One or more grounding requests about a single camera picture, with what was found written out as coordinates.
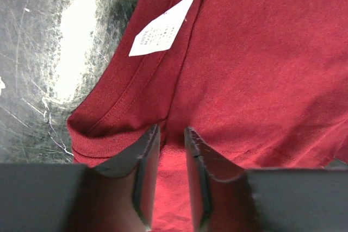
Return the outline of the dark red t shirt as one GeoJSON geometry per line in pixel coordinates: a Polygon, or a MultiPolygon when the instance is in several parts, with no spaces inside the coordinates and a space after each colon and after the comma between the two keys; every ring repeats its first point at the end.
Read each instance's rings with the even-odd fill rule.
{"type": "Polygon", "coordinates": [[[161,127],[154,231],[192,231],[184,129],[244,168],[327,165],[347,146],[347,0],[138,0],[67,120],[94,167],[161,127]]]}

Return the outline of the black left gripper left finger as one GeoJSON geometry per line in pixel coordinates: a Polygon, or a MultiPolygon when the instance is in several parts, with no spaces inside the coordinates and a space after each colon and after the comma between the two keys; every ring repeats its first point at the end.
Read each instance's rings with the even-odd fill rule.
{"type": "Polygon", "coordinates": [[[93,168],[1,164],[1,231],[150,231],[159,147],[153,125],[93,168]]]}

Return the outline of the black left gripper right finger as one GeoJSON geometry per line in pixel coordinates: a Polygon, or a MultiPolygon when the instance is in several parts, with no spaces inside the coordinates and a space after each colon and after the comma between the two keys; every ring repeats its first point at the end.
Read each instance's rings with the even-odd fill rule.
{"type": "Polygon", "coordinates": [[[347,164],[246,170],[184,132],[194,231],[347,231],[347,164]]]}

